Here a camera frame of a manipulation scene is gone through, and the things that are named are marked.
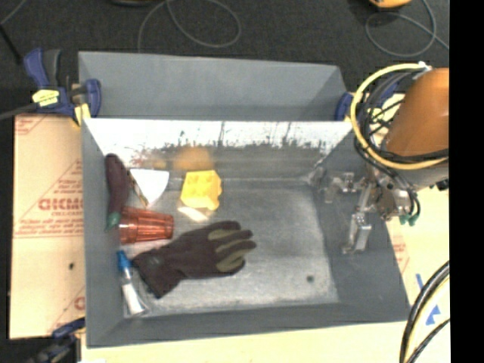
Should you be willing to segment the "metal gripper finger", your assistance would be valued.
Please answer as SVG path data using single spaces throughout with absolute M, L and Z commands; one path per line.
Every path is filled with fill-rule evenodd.
M 372 231 L 372 224 L 366 213 L 353 213 L 347 241 L 342 245 L 344 254 L 360 253 L 366 250 L 368 239 Z
M 353 172 L 332 171 L 318 167 L 309 174 L 309 183 L 322 194 L 325 203 L 333 203 L 340 194 L 354 194 L 357 191 Z

